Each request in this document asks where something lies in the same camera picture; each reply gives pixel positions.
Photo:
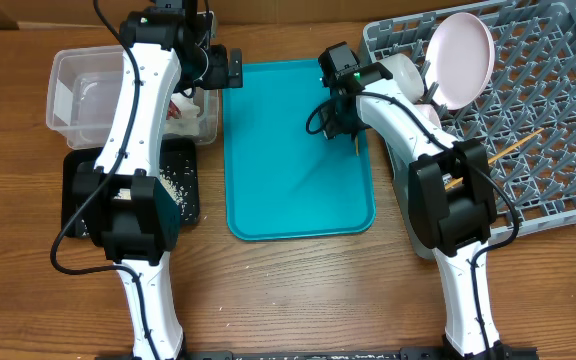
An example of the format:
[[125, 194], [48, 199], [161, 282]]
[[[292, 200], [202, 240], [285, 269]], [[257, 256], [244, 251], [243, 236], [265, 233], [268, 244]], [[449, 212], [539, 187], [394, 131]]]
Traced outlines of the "grey-white bowl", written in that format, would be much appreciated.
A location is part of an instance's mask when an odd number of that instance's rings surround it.
[[392, 73], [393, 79], [408, 101], [415, 103], [422, 98], [424, 83], [417, 67], [408, 56], [397, 53], [382, 58], [379, 63]]

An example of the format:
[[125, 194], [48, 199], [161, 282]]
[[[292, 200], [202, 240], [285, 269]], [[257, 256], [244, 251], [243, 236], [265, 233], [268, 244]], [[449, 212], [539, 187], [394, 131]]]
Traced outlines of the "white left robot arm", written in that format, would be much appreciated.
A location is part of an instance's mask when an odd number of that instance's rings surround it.
[[243, 85], [242, 54], [211, 42], [215, 15], [196, 1], [155, 1], [110, 31], [123, 48], [112, 127], [93, 167], [75, 173], [76, 210], [115, 271], [132, 321], [132, 359], [181, 359], [185, 336], [174, 309], [170, 257], [181, 212], [160, 180], [160, 155], [173, 94]]

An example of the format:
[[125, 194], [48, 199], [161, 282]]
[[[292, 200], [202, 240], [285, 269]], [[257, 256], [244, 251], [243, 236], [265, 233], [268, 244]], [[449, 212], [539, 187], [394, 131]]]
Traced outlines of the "white napkin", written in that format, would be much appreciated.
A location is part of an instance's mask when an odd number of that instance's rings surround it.
[[180, 93], [172, 95], [171, 100], [181, 111], [178, 119], [166, 119], [165, 132], [179, 136], [199, 135], [199, 113], [201, 108], [194, 104], [192, 99], [186, 98]]

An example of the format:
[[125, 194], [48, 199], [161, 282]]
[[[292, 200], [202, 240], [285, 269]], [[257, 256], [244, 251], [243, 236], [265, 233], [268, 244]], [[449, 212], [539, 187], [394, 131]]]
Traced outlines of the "pink round plate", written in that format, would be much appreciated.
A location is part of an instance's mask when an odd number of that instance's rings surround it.
[[455, 13], [434, 31], [425, 60], [429, 64], [426, 84], [438, 85], [431, 99], [448, 110], [462, 109], [481, 95], [492, 76], [492, 34], [475, 15]]

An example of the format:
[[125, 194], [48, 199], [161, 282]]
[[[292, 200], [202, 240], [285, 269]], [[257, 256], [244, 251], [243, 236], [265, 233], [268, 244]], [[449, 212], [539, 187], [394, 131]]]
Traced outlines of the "red snack wrapper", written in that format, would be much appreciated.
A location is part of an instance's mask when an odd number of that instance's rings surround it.
[[168, 110], [167, 110], [167, 119], [178, 119], [181, 116], [180, 109], [172, 102], [169, 102]]

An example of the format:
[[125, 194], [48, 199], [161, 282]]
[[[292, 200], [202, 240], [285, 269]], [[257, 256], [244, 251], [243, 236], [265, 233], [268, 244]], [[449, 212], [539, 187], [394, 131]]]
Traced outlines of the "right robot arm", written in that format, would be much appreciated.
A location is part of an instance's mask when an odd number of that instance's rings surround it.
[[422, 76], [406, 55], [363, 65], [347, 43], [318, 58], [330, 97], [310, 114], [318, 132], [332, 139], [375, 130], [400, 163], [409, 234], [437, 263], [446, 325], [446, 359], [508, 359], [512, 352], [494, 324], [487, 281], [491, 226], [497, 197], [485, 147], [459, 140], [417, 106], [425, 93]]

